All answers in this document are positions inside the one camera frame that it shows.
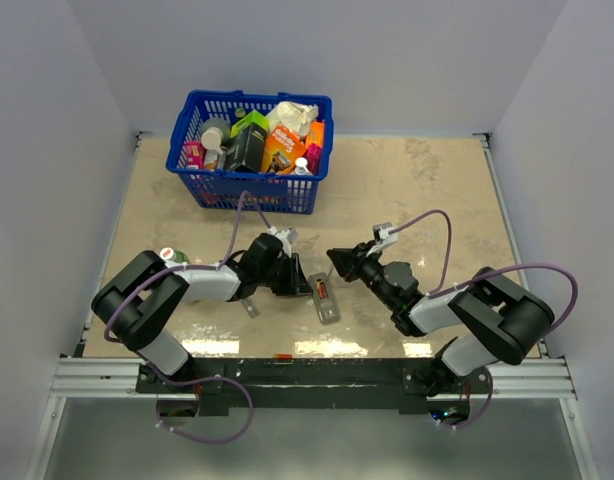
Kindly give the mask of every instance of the robotic arm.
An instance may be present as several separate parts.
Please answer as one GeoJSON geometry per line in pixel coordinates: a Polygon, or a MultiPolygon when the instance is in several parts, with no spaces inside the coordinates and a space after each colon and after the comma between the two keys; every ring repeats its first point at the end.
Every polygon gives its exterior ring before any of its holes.
{"type": "MultiPolygon", "coordinates": [[[[554,313],[549,306],[503,275],[438,297],[424,295],[408,263],[379,262],[382,251],[397,240],[391,230],[389,223],[377,225],[372,241],[334,248],[327,255],[345,281],[361,280],[380,299],[403,335],[419,337],[460,324],[469,329],[469,334],[445,345],[431,367],[416,373],[428,396],[485,365],[518,365],[550,329],[554,313]]],[[[485,267],[474,278],[489,271],[485,267]]]]}
{"type": "MultiPolygon", "coordinates": [[[[298,254],[291,252],[297,236],[294,229],[278,231],[271,227],[242,252],[240,260],[232,255],[216,270],[181,269],[165,275],[151,285],[148,297],[131,301],[111,331],[127,349],[149,360],[170,378],[177,381],[197,378],[191,355],[164,328],[174,309],[180,302],[243,300],[258,287],[269,287],[278,296],[311,295],[298,254]]],[[[184,264],[165,261],[149,250],[138,254],[98,292],[92,310],[107,324],[141,283],[177,265],[184,264]]]]}

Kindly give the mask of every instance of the white wall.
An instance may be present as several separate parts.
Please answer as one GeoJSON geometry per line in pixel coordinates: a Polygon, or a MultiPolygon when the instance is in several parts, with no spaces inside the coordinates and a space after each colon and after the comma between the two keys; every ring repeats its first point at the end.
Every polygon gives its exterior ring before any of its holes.
{"type": "MultiPolygon", "coordinates": [[[[493,136],[524,261],[573,270],[565,352],[605,479],[614,479],[614,0],[569,0],[493,136]]],[[[566,282],[530,275],[556,302],[566,282]]]]}
{"type": "Polygon", "coordinates": [[[193,89],[324,93],[340,133],[489,132],[564,0],[68,0],[132,124],[193,89]]]}
{"type": "Polygon", "coordinates": [[[131,159],[64,0],[0,2],[0,479],[22,478],[131,159]]]}

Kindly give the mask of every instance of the blue plastic basket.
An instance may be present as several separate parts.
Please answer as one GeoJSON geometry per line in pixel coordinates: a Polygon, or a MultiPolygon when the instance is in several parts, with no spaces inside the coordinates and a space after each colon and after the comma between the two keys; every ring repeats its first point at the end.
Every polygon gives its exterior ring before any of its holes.
{"type": "MultiPolygon", "coordinates": [[[[242,91],[194,90],[187,97],[185,107],[176,120],[167,157],[167,170],[178,174],[198,204],[204,208],[235,209],[240,194],[244,190],[249,190],[264,211],[310,214],[316,204],[318,184],[327,176],[333,144],[334,120],[329,97],[289,93],[248,95],[242,91]],[[318,172],[313,176],[234,173],[186,168],[183,145],[186,141],[199,140],[200,126],[203,122],[213,117],[222,117],[234,124],[237,108],[244,108],[247,112],[256,109],[266,115],[284,100],[317,105],[318,120],[325,123],[323,150],[318,163],[318,172]]],[[[245,206],[248,209],[253,208],[251,203],[245,206]]]]}

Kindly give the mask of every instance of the beige tabletop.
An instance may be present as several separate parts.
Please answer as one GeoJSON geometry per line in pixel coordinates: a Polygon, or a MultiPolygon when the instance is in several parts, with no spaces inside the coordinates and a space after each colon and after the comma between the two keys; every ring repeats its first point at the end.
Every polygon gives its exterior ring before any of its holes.
{"type": "MultiPolygon", "coordinates": [[[[173,247],[192,261],[221,259],[235,212],[198,206],[178,176],[165,169],[169,140],[146,138],[140,145],[104,282],[145,249],[173,247]]],[[[453,249],[446,285],[473,276],[483,265],[513,263],[503,218],[481,144],[476,139],[343,138],[335,140],[329,176],[318,191],[312,215],[268,214],[279,229],[295,227],[307,276],[327,271],[328,248],[353,247],[372,238],[372,225],[400,225],[431,208],[450,215],[453,249]]],[[[244,212],[236,249],[247,248],[265,230],[255,212],[244,212]]],[[[431,216],[400,234],[382,262],[410,262],[423,291],[439,281],[446,226],[431,216]]],[[[404,337],[390,312],[360,281],[344,283],[334,273],[331,288],[341,320],[321,325],[310,297],[278,298],[266,289],[252,297],[260,315],[250,318],[239,302],[180,305],[167,329],[197,356],[427,357],[454,336],[452,327],[421,337],[404,337]]],[[[103,340],[94,318],[84,355],[133,354],[103,340]]]]}

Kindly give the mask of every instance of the orange package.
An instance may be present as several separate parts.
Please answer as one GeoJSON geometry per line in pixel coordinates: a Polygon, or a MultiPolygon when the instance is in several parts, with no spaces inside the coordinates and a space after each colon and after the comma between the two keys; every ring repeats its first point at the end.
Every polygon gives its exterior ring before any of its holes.
{"type": "Polygon", "coordinates": [[[309,148],[313,144],[323,148],[324,139],[325,124],[323,122],[311,122],[309,133],[305,137],[305,147],[309,148]]]}
{"type": "Polygon", "coordinates": [[[262,173],[291,173],[296,159],[302,157],[307,147],[291,130],[278,125],[265,141],[262,173]]]}

